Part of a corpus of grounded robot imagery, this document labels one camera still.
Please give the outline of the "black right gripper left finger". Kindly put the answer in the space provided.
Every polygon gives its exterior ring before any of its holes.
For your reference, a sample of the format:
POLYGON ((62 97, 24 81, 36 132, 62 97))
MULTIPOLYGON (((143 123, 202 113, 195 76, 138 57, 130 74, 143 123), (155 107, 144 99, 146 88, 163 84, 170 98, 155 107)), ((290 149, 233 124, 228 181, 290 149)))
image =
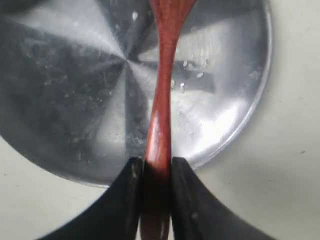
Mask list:
POLYGON ((131 157, 88 209, 42 240, 134 240, 141 210, 143 165, 131 157))

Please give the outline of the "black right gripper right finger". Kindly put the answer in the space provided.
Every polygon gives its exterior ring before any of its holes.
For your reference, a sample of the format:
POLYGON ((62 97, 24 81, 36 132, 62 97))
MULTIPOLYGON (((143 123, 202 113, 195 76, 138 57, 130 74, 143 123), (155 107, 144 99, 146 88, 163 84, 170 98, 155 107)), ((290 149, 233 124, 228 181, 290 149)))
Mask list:
POLYGON ((222 204, 201 182, 185 158, 172 159, 170 186, 174 239, 272 239, 222 204))

